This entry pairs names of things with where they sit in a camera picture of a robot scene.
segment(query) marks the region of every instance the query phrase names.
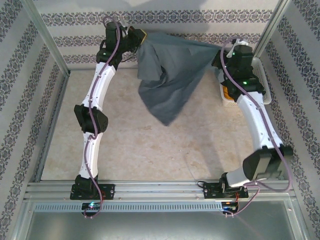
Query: white basket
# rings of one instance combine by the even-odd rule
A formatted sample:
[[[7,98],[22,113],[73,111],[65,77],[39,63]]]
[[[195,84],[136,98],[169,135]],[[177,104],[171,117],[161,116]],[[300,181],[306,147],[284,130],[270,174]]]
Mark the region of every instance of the white basket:
[[[265,95],[263,96],[263,103],[265,105],[270,104],[271,103],[270,89],[269,89],[266,73],[264,71],[264,67],[262,65],[261,60],[259,58],[257,58],[257,57],[253,57],[251,66],[253,67],[253,74],[256,75],[259,78],[259,81],[260,81],[260,83],[262,84],[262,86],[264,87],[264,90],[265,90]],[[221,97],[222,97],[223,106],[225,106],[225,107],[235,107],[235,106],[237,106],[237,103],[235,101],[225,98],[224,89],[223,89],[223,86],[221,84],[220,84],[220,93],[221,93]]]

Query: purple cable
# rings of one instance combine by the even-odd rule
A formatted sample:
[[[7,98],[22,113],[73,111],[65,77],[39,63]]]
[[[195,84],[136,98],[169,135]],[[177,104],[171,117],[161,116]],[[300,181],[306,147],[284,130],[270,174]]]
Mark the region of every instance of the purple cable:
[[[248,205],[255,199],[255,197],[257,196],[257,194],[260,192],[260,187],[257,185],[261,185],[271,191],[274,191],[274,192],[277,192],[277,193],[284,193],[284,192],[287,192],[290,190],[291,188],[291,184],[292,184],[292,176],[291,176],[291,171],[290,171],[290,168],[289,168],[289,165],[287,163],[287,161],[285,160],[284,156],[282,155],[280,149],[278,148],[276,142],[275,142],[275,139],[274,137],[272,136],[272,133],[271,133],[271,130],[269,128],[269,125],[268,125],[268,122],[267,122],[267,119],[266,119],[266,116],[264,114],[264,112],[262,111],[260,105],[257,103],[257,101],[245,90],[243,89],[233,78],[232,76],[230,75],[230,73],[228,72],[227,70],[227,67],[226,67],[226,63],[225,63],[225,59],[224,59],[224,51],[225,51],[225,48],[226,48],[226,45],[234,40],[234,39],[242,39],[242,37],[240,36],[233,36],[233,37],[230,37],[228,38],[222,48],[221,48],[221,52],[220,52],[220,61],[221,61],[221,64],[222,64],[222,68],[223,68],[223,71],[225,73],[225,75],[229,78],[229,80],[241,91],[243,92],[243,94],[245,94],[252,102],[253,104],[256,106],[256,108],[259,110],[259,113],[262,117],[262,120],[263,120],[263,123],[264,123],[264,126],[265,126],[265,129],[268,133],[268,136],[270,138],[270,141],[274,147],[274,149],[276,150],[276,152],[278,153],[281,161],[283,162],[284,166],[285,166],[285,169],[287,171],[287,174],[288,174],[288,186],[285,188],[285,189],[274,189],[266,184],[264,184],[263,182],[260,182],[260,181],[255,181],[256,185],[249,185],[251,184],[251,182],[248,182],[247,184],[245,184],[244,186],[245,187],[258,187],[258,190],[256,191],[256,193],[254,194],[254,196],[247,202],[247,204],[240,210],[240,211],[237,211],[236,213],[233,213],[232,216],[235,216],[239,213],[241,213],[244,209],[246,209],[248,207]]]
[[[103,25],[104,27],[106,27],[106,24],[105,24],[105,21],[106,19],[108,18],[108,16],[105,16],[102,20],[103,22]],[[92,135],[89,135],[88,137],[88,140],[85,144],[85,147],[84,147],[84,163],[85,163],[85,167],[86,167],[86,170],[88,171],[89,175],[90,175],[90,178],[94,184],[94,186],[96,187],[96,189],[98,190],[98,193],[99,193],[99,196],[100,196],[100,208],[99,210],[92,216],[90,216],[91,219],[93,219],[94,217],[96,217],[102,210],[102,204],[103,204],[103,197],[102,197],[102,193],[101,193],[101,190],[94,178],[94,176],[92,176],[92,173],[90,171],[90,168],[89,168],[89,165],[88,165],[88,161],[87,161],[87,150],[88,150],[88,146],[89,146],[89,142],[90,140],[95,140],[97,139],[98,137],[98,127],[97,127],[97,124],[95,122],[95,119],[94,119],[94,115],[92,113],[92,109],[91,109],[91,106],[92,106],[92,101],[93,101],[93,95],[94,95],[94,91],[95,91],[95,88],[96,88],[96,85],[99,81],[99,79],[101,78],[101,75],[102,73],[104,72],[104,70],[106,69],[106,67],[108,66],[108,64],[110,63],[111,59],[114,57],[114,55],[116,54],[117,50],[118,50],[118,47],[119,47],[119,44],[120,44],[120,28],[119,28],[119,25],[118,23],[112,19],[112,21],[114,22],[115,26],[116,26],[116,35],[117,35],[117,41],[116,41],[116,45],[115,45],[115,48],[112,52],[112,54],[110,55],[110,57],[108,58],[108,60],[106,61],[106,63],[103,65],[102,69],[100,70],[99,74],[97,75],[94,83],[93,83],[93,86],[92,86],[92,89],[91,89],[91,92],[90,92],[90,97],[89,97],[89,115],[90,115],[90,118],[92,120],[92,123],[93,123],[93,128],[94,128],[94,136]],[[85,218],[87,218],[87,215],[86,215],[86,212],[87,212],[87,209],[84,210],[83,212],[83,215]]]

